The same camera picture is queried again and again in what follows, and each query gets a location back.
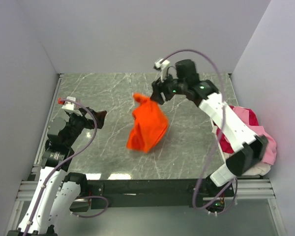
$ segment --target orange cloth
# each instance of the orange cloth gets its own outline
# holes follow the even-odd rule
[[[157,102],[139,93],[135,93],[133,98],[140,105],[132,112],[134,127],[130,132],[127,148],[147,153],[166,133],[168,120]]]

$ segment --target marble surface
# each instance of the marble surface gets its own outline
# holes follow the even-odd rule
[[[169,128],[161,142],[148,154],[126,149],[133,127],[132,111],[137,104],[134,92],[151,95],[151,83],[156,73],[129,74],[63,74],[58,97],[73,96],[95,111],[107,110],[103,129],[97,131],[93,143],[72,160],[70,171],[85,173],[88,179],[176,179],[198,178],[205,157],[215,142],[209,117],[184,96],[174,98],[161,106],[169,119]],[[203,74],[201,80],[210,79],[218,88],[215,75]],[[223,75],[226,98],[237,105],[231,80]],[[51,118],[67,118],[60,105],[53,108]],[[73,149],[82,148],[92,131],[84,130]],[[206,174],[223,163],[218,150]]]

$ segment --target black base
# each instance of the black base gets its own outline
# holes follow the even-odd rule
[[[108,199],[109,207],[192,206],[192,194],[197,179],[165,180],[88,180],[92,195]],[[215,197],[223,188],[204,179],[197,197],[197,206],[203,206],[205,197]],[[233,197],[230,186],[225,197]],[[91,209],[103,209],[103,200],[93,199]]]

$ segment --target cable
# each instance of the cable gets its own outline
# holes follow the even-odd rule
[[[221,94],[222,94],[222,104],[224,104],[225,102],[225,87],[224,87],[224,82],[222,80],[222,76],[217,68],[217,66],[215,65],[215,63],[205,54],[197,51],[197,50],[193,50],[193,49],[182,49],[182,50],[178,50],[178,51],[175,51],[171,54],[169,54],[168,56],[166,56],[165,58],[163,58],[161,60],[161,64],[167,60],[169,57],[177,54],[177,53],[181,53],[181,52],[193,52],[193,53],[196,53],[202,57],[204,57],[213,67],[213,69],[215,70],[215,73],[217,74],[218,76],[218,79],[220,81],[220,84],[221,84]],[[211,205],[230,185],[231,185],[231,181],[224,186],[224,188],[206,205],[202,206],[202,207],[197,207],[196,206],[196,198],[197,198],[197,195],[198,195],[198,192],[199,192],[199,188],[201,186],[201,183],[202,183],[202,180],[203,180],[203,174],[205,173],[208,165],[210,164],[211,160],[212,160],[212,157],[214,155],[214,153],[216,152],[216,150],[218,149],[218,144],[222,138],[222,134],[223,134],[223,130],[224,130],[224,127],[225,127],[225,124],[226,124],[226,111],[225,111],[225,105],[223,105],[222,107],[222,111],[223,111],[223,117],[222,117],[222,126],[221,126],[221,132],[219,132],[218,136],[217,136],[217,142],[216,142],[216,145],[213,145],[212,149],[210,150],[209,154],[207,155],[208,158],[207,158],[207,161],[206,161],[206,164],[205,166],[203,167],[203,170],[196,182],[196,186],[195,186],[195,191],[192,195],[192,206],[194,209],[198,209],[198,210],[201,210],[201,209],[205,209],[206,207],[208,207],[209,205]]]
[[[236,196],[237,196],[237,190],[238,190],[238,180],[237,180],[237,178],[235,178],[235,182],[236,182],[235,193],[234,193],[234,196],[233,196],[233,199],[232,199],[231,203],[227,206],[227,208],[225,208],[224,210],[222,210],[218,214],[222,214],[222,213],[226,212],[235,203],[235,199],[236,199]]]
[[[80,198],[77,198],[77,199],[91,199],[91,198],[99,198],[99,199],[103,199],[103,200],[105,200],[105,202],[106,202],[106,206],[105,206],[105,208],[104,208],[100,213],[97,213],[97,214],[95,214],[95,215],[90,215],[90,216],[86,216],[86,215],[78,215],[78,214],[75,213],[75,212],[73,212],[72,214],[74,214],[74,215],[76,215],[77,217],[80,217],[80,218],[94,218],[94,217],[97,217],[97,216],[103,214],[103,213],[107,210],[107,208],[108,208],[108,206],[109,206],[109,202],[108,202],[108,199],[105,198],[105,197],[103,197],[103,196],[87,196],[87,197],[80,197]]]
[[[168,76],[168,71],[169,71],[169,68],[174,68],[175,69],[175,71],[176,71],[176,73],[177,73],[177,69],[176,69],[176,67],[174,67],[173,65],[171,65],[171,66],[169,66],[168,68],[167,68],[167,71],[166,71],[166,76]]]
[[[91,137],[91,139],[89,140],[89,142],[85,145],[84,148],[82,148],[80,151],[74,153],[73,155],[69,156],[67,159],[65,159],[64,161],[60,162],[55,168],[53,168],[50,173],[47,175],[45,181],[43,182],[43,186],[46,186],[47,183],[48,183],[48,180],[51,178],[51,176],[57,171],[57,169],[59,169],[63,164],[65,164],[66,162],[72,160],[75,156],[79,155],[81,152],[83,152],[86,148],[88,148],[90,146],[90,144],[93,142],[93,140],[95,139],[95,136],[96,136],[96,133],[97,133],[97,123],[96,123],[96,119],[94,117],[94,115],[92,114],[92,112],[89,111],[89,109],[87,109],[85,106],[83,106],[82,104],[80,104],[79,102],[76,102],[76,101],[72,101],[72,100],[69,100],[69,99],[66,99],[66,98],[62,98],[61,101],[64,101],[64,102],[70,102],[70,103],[73,103],[79,107],[81,107],[82,109],[84,109],[89,115],[90,117],[93,119],[94,121],[94,133]],[[32,222],[33,221],[33,218],[37,212],[37,209],[38,209],[38,206],[39,206],[39,203],[40,203],[40,200],[43,196],[43,193],[44,193],[44,190],[45,188],[41,188],[40,191],[39,191],[39,194],[38,194],[38,197],[37,197],[37,200],[35,202],[35,205],[34,205],[34,208],[33,208],[33,211],[32,213],[30,214],[29,216],[29,222]],[[30,230],[30,224],[26,226],[25,230],[24,230],[24,233],[23,233],[23,236],[26,236],[28,231]]]

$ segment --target metal bar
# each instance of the metal bar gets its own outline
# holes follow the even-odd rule
[[[151,179],[151,180],[88,180],[92,193],[104,186],[105,194],[192,194],[197,179]],[[216,187],[211,180],[203,179],[199,189],[199,197],[209,197],[217,194],[223,186]],[[226,197],[232,197],[234,192],[231,187],[225,190]]]
[[[237,178],[238,179],[245,179],[245,178],[251,178],[251,179],[258,179],[258,178],[260,178],[261,177],[261,175],[254,175],[254,176],[237,176]]]
[[[284,221],[277,205],[276,199],[269,199],[268,202],[278,236],[287,236],[288,234],[286,232]]]
[[[60,83],[61,83],[61,77],[59,77],[58,82],[57,82],[57,86],[56,86],[55,93],[54,93],[54,96],[53,96],[53,99],[52,99],[52,102],[51,102],[51,105],[50,105],[50,109],[49,109],[49,113],[48,113],[47,120],[46,120],[46,123],[45,123],[45,127],[44,127],[43,133],[42,133],[41,138],[40,138],[40,142],[39,142],[39,146],[38,146],[38,149],[37,149],[34,164],[39,164],[39,161],[40,161],[40,158],[39,158],[40,157],[40,151],[41,151],[41,149],[43,147],[43,142],[44,142],[46,132],[47,132],[47,126],[48,126],[51,113],[52,113],[52,111],[54,109],[54,106],[55,106],[55,103],[56,103],[56,100],[57,100],[57,95],[58,95]]]
[[[38,165],[38,164],[34,164],[33,167],[32,167],[32,169],[31,169],[31,173],[35,175],[35,174],[37,174],[39,171],[40,171],[40,165]]]
[[[18,227],[18,221],[20,219],[23,204],[24,202],[15,202],[5,235],[8,234],[9,230],[15,230]]]
[[[22,181],[17,195],[17,201],[30,201],[34,195],[37,183],[37,181]],[[273,199],[275,195],[269,179],[239,179],[237,198]]]

